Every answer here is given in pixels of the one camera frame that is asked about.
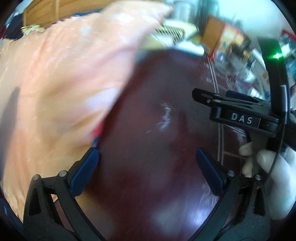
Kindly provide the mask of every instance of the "green led light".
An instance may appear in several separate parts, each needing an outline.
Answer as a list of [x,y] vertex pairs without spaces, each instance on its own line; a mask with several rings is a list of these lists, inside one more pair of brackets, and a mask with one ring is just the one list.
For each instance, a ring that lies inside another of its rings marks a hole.
[[272,56],[273,58],[277,58],[279,59],[280,57],[283,57],[282,53],[276,53],[274,56]]

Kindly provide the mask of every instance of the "screw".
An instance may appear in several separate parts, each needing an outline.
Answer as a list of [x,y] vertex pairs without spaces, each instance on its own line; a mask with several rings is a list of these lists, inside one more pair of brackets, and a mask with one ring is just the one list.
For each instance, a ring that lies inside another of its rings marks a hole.
[[228,174],[228,176],[230,176],[230,177],[234,177],[234,175],[235,175],[235,173],[234,173],[233,170],[229,170],[227,174]]
[[258,175],[258,174],[256,174],[256,175],[255,175],[255,179],[256,179],[257,181],[260,181],[260,180],[261,180],[261,176]]
[[37,181],[38,178],[39,178],[39,175],[38,175],[38,174],[35,174],[35,175],[33,176],[33,180],[34,180],[34,181]]
[[67,175],[67,171],[65,171],[65,170],[62,170],[62,171],[59,172],[60,177],[64,177],[66,175]]

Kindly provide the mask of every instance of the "hand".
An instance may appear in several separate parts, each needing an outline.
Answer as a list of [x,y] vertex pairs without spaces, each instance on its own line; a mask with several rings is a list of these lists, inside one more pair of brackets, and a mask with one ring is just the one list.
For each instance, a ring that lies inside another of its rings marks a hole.
[[[247,143],[240,147],[239,153],[248,156],[242,168],[245,177],[252,177],[253,167],[256,163],[265,171],[269,172],[273,163],[275,152],[259,150],[254,152],[253,143]],[[276,159],[271,178],[274,181],[267,199],[269,203],[270,216],[272,220],[285,218],[293,207],[296,200],[296,152],[291,148],[282,153]]]

